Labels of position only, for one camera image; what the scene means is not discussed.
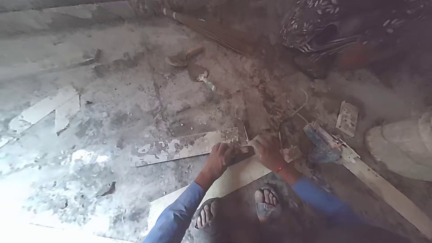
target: blue shirt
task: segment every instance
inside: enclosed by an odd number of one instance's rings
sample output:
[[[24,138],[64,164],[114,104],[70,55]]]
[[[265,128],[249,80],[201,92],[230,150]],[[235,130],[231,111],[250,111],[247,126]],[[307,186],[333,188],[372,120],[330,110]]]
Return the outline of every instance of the blue shirt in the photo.
[[[347,203],[317,187],[305,176],[292,188],[303,201],[325,214],[331,223],[362,222]],[[193,182],[175,202],[161,213],[143,243],[180,243],[204,195],[204,190]]]

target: dusty floor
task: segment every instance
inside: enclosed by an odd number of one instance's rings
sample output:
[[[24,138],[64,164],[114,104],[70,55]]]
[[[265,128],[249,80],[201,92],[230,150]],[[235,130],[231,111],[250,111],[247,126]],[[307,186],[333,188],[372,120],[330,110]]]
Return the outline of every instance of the dusty floor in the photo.
[[[279,31],[274,23],[281,13],[276,9],[254,6],[256,12],[245,10],[236,18],[229,11],[216,11],[213,17],[239,29],[254,27],[254,34],[267,36],[265,41],[271,45],[276,44]],[[246,13],[259,14],[248,18]],[[428,72],[413,74],[407,68],[399,69],[399,73],[373,73],[363,69],[331,72],[326,80],[311,80],[292,66],[285,58],[289,53],[282,49],[263,50],[261,58],[241,56],[166,18],[2,39],[0,46],[7,46],[9,55],[2,57],[1,64],[19,66],[25,62],[25,55],[17,53],[34,46],[44,50],[42,55],[55,59],[53,50],[59,44],[73,47],[69,49],[71,56],[76,50],[99,48],[102,57],[97,65],[1,81],[2,136],[8,134],[13,117],[67,84],[79,91],[81,105],[69,127],[58,136],[51,113],[0,148],[3,218],[140,242],[149,202],[188,185],[206,159],[199,156],[135,168],[135,162],[141,159],[138,150],[144,144],[234,127],[239,111],[249,121],[252,136],[276,131],[290,114],[288,106],[295,109],[305,101],[302,90],[309,99],[300,113],[335,134],[341,134],[333,129],[340,103],[346,100],[356,104],[361,110],[357,135],[354,139],[341,135],[369,166],[432,217],[432,183],[391,173],[369,158],[363,146],[367,129],[421,114],[431,105],[429,89],[419,88],[429,77]],[[209,80],[217,87],[216,92],[203,83],[192,82],[186,69],[164,61],[167,55],[196,45],[206,48],[198,63],[209,69]],[[306,154],[309,144],[300,131],[302,125],[295,117],[285,129],[294,135],[290,141],[299,143]],[[304,162],[299,166],[349,202],[369,223],[398,232],[413,242],[427,242],[344,167],[328,164],[310,170]],[[115,190],[101,196],[112,182],[116,182]],[[251,225],[256,222],[252,195],[265,182],[275,184],[284,195],[287,214],[293,219],[292,235],[298,235],[296,241],[322,226],[308,206],[274,174],[225,198],[233,225],[242,220]],[[232,238],[238,242],[257,240],[242,227]],[[184,242],[193,242],[189,232]]]

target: wire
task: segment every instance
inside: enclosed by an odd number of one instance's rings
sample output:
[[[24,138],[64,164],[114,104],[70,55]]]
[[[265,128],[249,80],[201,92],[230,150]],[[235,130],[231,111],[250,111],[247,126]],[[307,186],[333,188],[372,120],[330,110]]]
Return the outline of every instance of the wire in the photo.
[[[309,123],[301,114],[298,114],[298,112],[301,110],[301,109],[303,109],[303,107],[306,105],[306,103],[308,102],[308,100],[309,100],[309,95],[308,95],[308,93],[306,93],[306,91],[304,91],[303,89],[302,89],[302,91],[305,93],[305,95],[306,95],[306,100],[305,100],[305,102],[303,103],[303,105],[302,106],[300,106],[297,110],[293,110],[293,109],[291,109],[290,107],[289,107],[289,105],[288,105],[288,109],[290,109],[291,111],[293,111],[294,113],[292,113],[290,116],[289,116],[289,118],[291,118],[291,117],[293,117],[294,115],[298,115],[301,119],[303,119],[303,121],[305,121],[306,123]]]

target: debris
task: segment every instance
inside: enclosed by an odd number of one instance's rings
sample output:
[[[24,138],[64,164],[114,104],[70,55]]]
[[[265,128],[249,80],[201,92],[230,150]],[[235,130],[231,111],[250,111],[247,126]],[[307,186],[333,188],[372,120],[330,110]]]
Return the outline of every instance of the debris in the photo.
[[[172,66],[176,66],[176,67],[185,67],[187,66],[187,61],[201,53],[202,51],[204,51],[204,47],[203,46],[199,46],[193,49],[190,49],[189,51],[181,51],[175,55],[172,56],[168,56],[167,58],[165,58],[165,61]]]
[[[340,105],[339,116],[337,117],[336,128],[354,137],[356,134],[357,118],[359,108],[345,101]]]
[[[210,131],[152,142],[138,150],[136,167],[210,153],[216,143],[238,142],[237,128]]]
[[[63,199],[60,201],[60,209],[65,209],[69,203],[67,202],[67,199]]]
[[[117,182],[111,182],[108,185],[105,185],[96,193],[96,197],[103,197],[109,194],[113,194],[115,191],[115,183]]]
[[[75,95],[69,101],[55,110],[55,132],[60,135],[69,125],[70,118],[79,111],[79,95]]]

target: toe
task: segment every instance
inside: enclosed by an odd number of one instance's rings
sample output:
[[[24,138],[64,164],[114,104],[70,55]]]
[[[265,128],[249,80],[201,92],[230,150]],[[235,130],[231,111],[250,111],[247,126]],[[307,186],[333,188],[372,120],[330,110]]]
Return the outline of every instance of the toe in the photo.
[[[210,213],[209,205],[204,206],[204,211],[206,212],[206,219],[207,219],[206,223],[208,223],[213,218],[212,214]]]
[[[270,204],[274,206],[274,196],[273,193],[269,193]]]
[[[217,201],[214,201],[210,205],[210,213],[211,213],[212,217],[214,217],[217,214],[218,204],[219,203]]]
[[[261,190],[257,190],[255,192],[255,202],[256,203],[264,202],[264,193]]]
[[[270,193],[268,190],[264,190],[264,200],[267,204],[270,204]]]
[[[207,223],[207,219],[206,219],[206,212],[205,210],[201,210],[201,220],[203,222],[203,226]]]
[[[197,228],[200,229],[203,226],[201,215],[197,217]]]

